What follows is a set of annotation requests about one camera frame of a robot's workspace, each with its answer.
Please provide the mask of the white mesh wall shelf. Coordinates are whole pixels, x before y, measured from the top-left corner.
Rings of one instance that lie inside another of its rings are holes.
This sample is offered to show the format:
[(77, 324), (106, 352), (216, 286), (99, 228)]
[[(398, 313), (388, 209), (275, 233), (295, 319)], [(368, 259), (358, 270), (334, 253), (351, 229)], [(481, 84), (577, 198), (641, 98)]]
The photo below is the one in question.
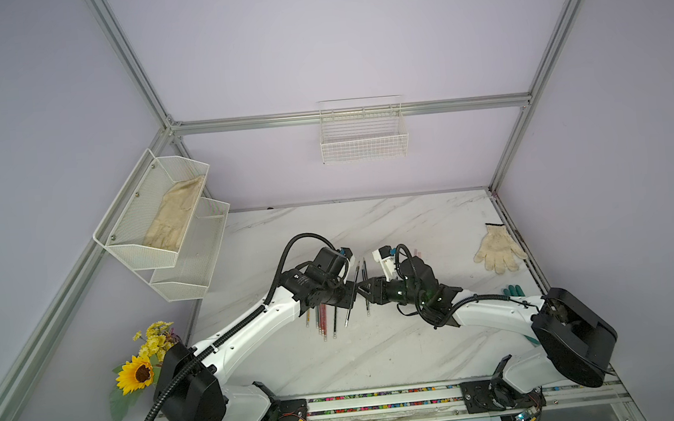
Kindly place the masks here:
[(210, 289), (230, 204), (201, 197), (175, 267), (158, 269), (150, 286), (167, 302), (201, 299)]
[(176, 265), (210, 165), (145, 150), (124, 188), (93, 234), (130, 270)]

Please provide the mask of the cream knitted work glove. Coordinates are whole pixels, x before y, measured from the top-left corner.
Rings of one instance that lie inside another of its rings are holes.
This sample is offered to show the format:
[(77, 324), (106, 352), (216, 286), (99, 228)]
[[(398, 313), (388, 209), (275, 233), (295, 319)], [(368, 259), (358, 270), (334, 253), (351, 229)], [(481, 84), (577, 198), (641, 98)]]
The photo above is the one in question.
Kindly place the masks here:
[(486, 224), (478, 252), (474, 256), (476, 264), (482, 263), (484, 269), (498, 274), (519, 271), (518, 261), (529, 259), (520, 244), (507, 231), (504, 224)]

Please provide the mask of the white mesh wall shelf lower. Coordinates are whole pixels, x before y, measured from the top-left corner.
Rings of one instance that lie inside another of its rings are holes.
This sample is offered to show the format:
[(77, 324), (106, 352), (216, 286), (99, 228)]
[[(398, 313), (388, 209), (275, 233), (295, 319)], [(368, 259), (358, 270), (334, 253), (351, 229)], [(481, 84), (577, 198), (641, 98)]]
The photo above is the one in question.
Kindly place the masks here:
[(210, 289), (230, 204), (201, 197), (175, 267), (158, 269), (150, 286), (167, 302), (201, 299)]

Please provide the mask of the red pencil with clear cap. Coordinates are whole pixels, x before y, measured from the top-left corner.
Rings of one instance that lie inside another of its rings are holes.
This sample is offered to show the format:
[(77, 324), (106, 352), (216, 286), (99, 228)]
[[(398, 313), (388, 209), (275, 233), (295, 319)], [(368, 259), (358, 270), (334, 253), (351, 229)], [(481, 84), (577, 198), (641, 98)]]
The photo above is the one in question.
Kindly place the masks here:
[(320, 337), (323, 337), (324, 332), (323, 332), (322, 318), (321, 318), (321, 307), (316, 306), (313, 310), (314, 310), (314, 313), (315, 313), (317, 332), (318, 332)]

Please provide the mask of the aluminium frame profile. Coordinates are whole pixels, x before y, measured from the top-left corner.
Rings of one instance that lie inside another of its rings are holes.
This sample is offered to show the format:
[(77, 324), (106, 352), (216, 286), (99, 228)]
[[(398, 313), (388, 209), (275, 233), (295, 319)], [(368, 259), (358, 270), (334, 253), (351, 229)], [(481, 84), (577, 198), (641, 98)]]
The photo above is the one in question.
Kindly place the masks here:
[(86, 246), (80, 259), (47, 309), (44, 318), (29, 337), (26, 346), (20, 352), (17, 361), (12, 365), (8, 375), (0, 385), (0, 421), (16, 421), (21, 410), (26, 406), (33, 387), (46, 369), (51, 360), (53, 351), (63, 336), (73, 315), (75, 301), (85, 290), (88, 280), (96, 271), (104, 254), (110, 251), (109, 230), (113, 228), (116, 217), (123, 214), (123, 203), (132, 195), (136, 183), (141, 181), (147, 168), (152, 166), (154, 156), (161, 153), (168, 145), (185, 154), (186, 149), (180, 141), (183, 135), (212, 132), (231, 132), (247, 129), (267, 129), (291, 125), (321, 123), (323, 119), (331, 122), (367, 121), (381, 116), (403, 118), (405, 115), (427, 115), (480, 109), (495, 109), (500, 107), (520, 107), (522, 110), (509, 141), (505, 145), (502, 159), (497, 165), (492, 182), (488, 188), (495, 190), (503, 182), (507, 169), (518, 149), (524, 130), (530, 123), (533, 112), (538, 105), (542, 92), (553, 72), (558, 57), (565, 46), (569, 33), (572, 31), (578, 12), (583, 7), (584, 0), (565, 0), (562, 11), (554, 28), (547, 49), (540, 60), (540, 65), (532, 80), (530, 91), (527, 93), (472, 97), (463, 99), (449, 99), (440, 101), (426, 101), (404, 103), (398, 106), (361, 106), (344, 107), (323, 111), (312, 110), (303, 113), (289, 113), (244, 118), (224, 118), (221, 120), (177, 122), (172, 123), (163, 103), (157, 98), (151, 82), (147, 78), (139, 59), (130, 47), (129, 40), (118, 24), (115, 14), (107, 0), (83, 0), (87, 4), (98, 26), (102, 29), (110, 42), (112, 49), (128, 72), (133, 82), (144, 95), (147, 106), (159, 121), (159, 130), (154, 136), (149, 151), (141, 155), (138, 164), (133, 168), (129, 178), (115, 197), (103, 221), (94, 232), (93, 239)]

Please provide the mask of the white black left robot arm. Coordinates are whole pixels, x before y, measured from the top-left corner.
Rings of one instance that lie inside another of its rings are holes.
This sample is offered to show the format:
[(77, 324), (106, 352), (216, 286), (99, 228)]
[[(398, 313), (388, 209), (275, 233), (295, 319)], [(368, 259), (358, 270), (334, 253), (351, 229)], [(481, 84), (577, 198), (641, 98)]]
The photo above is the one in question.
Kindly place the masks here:
[(304, 267), (279, 274), (260, 303), (207, 340), (180, 344), (163, 360), (154, 400), (168, 421), (278, 421), (281, 399), (264, 383), (229, 382), (256, 349), (308, 310), (347, 306), (354, 287), (346, 281), (355, 256), (346, 247), (320, 249)]

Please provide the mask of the artificial sunflower bouquet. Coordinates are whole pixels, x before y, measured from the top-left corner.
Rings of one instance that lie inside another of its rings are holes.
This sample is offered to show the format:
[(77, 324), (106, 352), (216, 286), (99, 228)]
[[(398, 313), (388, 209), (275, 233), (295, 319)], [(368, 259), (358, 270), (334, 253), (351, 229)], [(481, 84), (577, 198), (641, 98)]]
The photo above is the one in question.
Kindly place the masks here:
[(111, 421), (124, 421), (142, 393), (158, 382), (168, 351), (182, 339), (174, 323), (161, 321), (136, 332), (133, 342), (139, 345), (137, 352), (113, 370), (115, 383), (108, 397)]

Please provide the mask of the cream glove in shelf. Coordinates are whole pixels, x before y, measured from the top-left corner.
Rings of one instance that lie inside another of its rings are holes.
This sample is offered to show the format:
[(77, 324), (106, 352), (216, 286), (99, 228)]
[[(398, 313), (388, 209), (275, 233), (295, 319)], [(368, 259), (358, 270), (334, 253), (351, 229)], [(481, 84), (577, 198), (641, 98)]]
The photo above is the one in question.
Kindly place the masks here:
[(144, 245), (171, 252), (180, 250), (205, 179), (201, 175), (189, 181), (178, 181), (167, 191), (155, 219), (147, 229)]

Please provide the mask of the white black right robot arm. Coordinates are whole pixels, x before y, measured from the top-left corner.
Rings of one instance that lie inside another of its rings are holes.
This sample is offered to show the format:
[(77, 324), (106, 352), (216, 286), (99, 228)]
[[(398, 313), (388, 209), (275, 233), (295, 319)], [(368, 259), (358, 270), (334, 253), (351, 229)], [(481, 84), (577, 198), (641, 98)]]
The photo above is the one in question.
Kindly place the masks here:
[(616, 330), (564, 288), (545, 295), (477, 294), (440, 283), (419, 258), (381, 263), (383, 274), (353, 289), (373, 305), (409, 306), (435, 329), (478, 327), (529, 339), (531, 348), (504, 356), (487, 378), (464, 385), (472, 410), (535, 405), (540, 388), (568, 380), (598, 388), (610, 375)]

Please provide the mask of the white mesh wall shelf upper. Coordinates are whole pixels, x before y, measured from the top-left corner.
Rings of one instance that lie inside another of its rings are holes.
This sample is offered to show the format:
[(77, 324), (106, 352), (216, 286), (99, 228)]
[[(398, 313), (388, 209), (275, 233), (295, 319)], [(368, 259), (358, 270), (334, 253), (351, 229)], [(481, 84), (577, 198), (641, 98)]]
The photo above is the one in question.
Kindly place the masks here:
[(130, 270), (176, 265), (210, 165), (145, 150), (124, 188), (93, 234)]

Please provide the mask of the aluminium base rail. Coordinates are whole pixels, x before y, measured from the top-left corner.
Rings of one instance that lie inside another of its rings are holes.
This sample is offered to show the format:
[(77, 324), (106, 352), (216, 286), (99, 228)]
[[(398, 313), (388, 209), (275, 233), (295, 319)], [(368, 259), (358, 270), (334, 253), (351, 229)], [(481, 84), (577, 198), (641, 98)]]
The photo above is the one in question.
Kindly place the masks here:
[(566, 381), (539, 387), (516, 409), (482, 408), (477, 379), (290, 397), (278, 421), (646, 421), (616, 376), (590, 389)]

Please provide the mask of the green rubber work glove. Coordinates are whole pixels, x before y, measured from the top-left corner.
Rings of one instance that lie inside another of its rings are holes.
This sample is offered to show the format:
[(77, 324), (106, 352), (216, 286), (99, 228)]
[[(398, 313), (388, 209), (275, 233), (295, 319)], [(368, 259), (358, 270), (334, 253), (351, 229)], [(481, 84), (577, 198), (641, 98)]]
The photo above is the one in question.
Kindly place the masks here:
[(516, 284), (506, 286), (502, 290), (502, 293), (506, 297), (509, 297), (510, 299), (525, 298), (525, 296), (526, 296), (525, 292), (523, 291), (523, 288), (520, 285), (516, 285)]

